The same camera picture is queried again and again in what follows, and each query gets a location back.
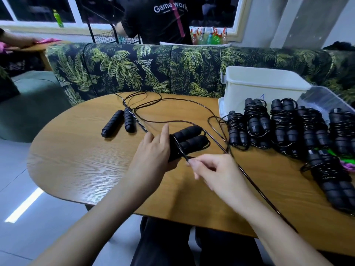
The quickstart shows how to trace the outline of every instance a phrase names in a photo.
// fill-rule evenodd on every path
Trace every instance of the black t-shirt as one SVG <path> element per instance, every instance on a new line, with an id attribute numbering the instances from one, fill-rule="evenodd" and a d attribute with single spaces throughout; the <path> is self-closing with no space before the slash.
<path id="1" fill-rule="evenodd" d="M 189 0 L 130 0 L 122 26 L 128 37 L 139 34 L 144 44 L 191 45 L 190 9 Z"/>

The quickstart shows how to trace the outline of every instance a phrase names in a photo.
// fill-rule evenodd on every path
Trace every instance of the pants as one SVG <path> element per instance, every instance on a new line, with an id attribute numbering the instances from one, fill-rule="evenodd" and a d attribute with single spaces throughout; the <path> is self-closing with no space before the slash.
<path id="1" fill-rule="evenodd" d="M 131 266 L 195 266 L 188 241 L 191 226 L 143 217 L 141 239 Z M 264 265 L 254 238 L 196 228 L 202 248 L 200 265 Z"/>

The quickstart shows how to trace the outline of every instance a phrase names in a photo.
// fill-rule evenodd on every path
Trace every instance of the sofa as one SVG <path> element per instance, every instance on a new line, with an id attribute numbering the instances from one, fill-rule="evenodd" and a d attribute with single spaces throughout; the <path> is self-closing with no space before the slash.
<path id="1" fill-rule="evenodd" d="M 350 51 L 74 43 L 48 48 L 47 58 L 72 105 L 138 90 L 219 98 L 227 66 L 294 71 L 355 105 Z"/>
<path id="2" fill-rule="evenodd" d="M 52 71 L 27 71 L 11 78 L 0 66 L 0 139 L 30 143 L 70 107 Z"/>

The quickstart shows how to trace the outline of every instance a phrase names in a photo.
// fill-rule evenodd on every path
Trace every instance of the oval table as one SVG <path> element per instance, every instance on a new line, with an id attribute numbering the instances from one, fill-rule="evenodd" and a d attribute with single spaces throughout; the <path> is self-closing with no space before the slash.
<path id="1" fill-rule="evenodd" d="M 156 93 L 136 96 L 129 100 L 129 106 L 133 108 L 157 97 Z M 216 98 L 171 94 L 163 97 L 190 99 L 204 104 L 216 115 L 219 112 Z M 124 127 L 120 127 L 114 138 L 101 137 L 102 128 L 118 109 L 124 109 L 122 100 L 112 94 L 76 105 L 48 123 L 30 148 L 27 166 L 33 181 L 45 192 L 63 200 L 87 205 L 100 201 L 122 178 L 144 136 L 143 130 L 137 126 L 135 134 L 128 134 Z M 195 103 L 161 101 L 140 109 L 138 114 L 148 120 L 191 121 L 223 143 L 207 124 L 211 113 Z M 218 127 L 216 120 L 211 123 Z M 162 128 L 162 124 L 143 124 L 153 134 Z M 186 123 L 171 123 L 170 131 L 173 133 L 187 126 Z M 222 151 L 212 142 L 208 149 L 194 155 L 201 153 L 221 154 Z M 355 256 L 355 218 L 330 206 L 317 184 L 299 172 L 301 162 L 273 150 L 253 147 L 246 152 L 235 149 L 233 154 L 269 200 L 311 245 L 318 250 Z M 164 176 L 158 190 L 136 214 L 255 237 L 241 216 L 211 192 L 203 181 L 194 180 L 185 161 Z"/>

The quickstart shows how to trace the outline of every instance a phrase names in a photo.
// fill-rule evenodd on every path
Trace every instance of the tile floor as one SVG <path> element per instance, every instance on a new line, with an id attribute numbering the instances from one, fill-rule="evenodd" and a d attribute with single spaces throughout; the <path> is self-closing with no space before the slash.
<path id="1" fill-rule="evenodd" d="M 30 144 L 0 139 L 0 266 L 25 266 L 66 232 L 85 213 L 84 205 L 63 201 L 46 193 L 17 219 L 4 222 L 36 189 L 26 169 Z M 141 217 L 132 215 L 104 246 L 94 266 L 129 266 L 140 239 Z M 257 240 L 264 262 L 270 258 Z M 189 245 L 201 251 L 191 231 Z"/>

